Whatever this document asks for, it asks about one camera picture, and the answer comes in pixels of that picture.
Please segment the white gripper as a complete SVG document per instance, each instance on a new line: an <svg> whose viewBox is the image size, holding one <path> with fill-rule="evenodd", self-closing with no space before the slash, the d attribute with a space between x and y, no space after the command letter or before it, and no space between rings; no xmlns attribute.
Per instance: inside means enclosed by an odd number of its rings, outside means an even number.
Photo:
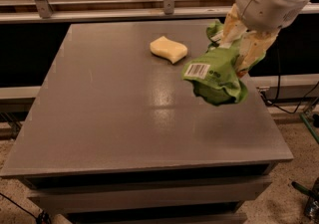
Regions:
<svg viewBox="0 0 319 224"><path fill-rule="evenodd" d="M226 15L220 44L231 44L243 35L236 60L240 78L265 57L278 36L276 30L288 27L309 1L235 0ZM245 33L247 28L255 31Z"/></svg>

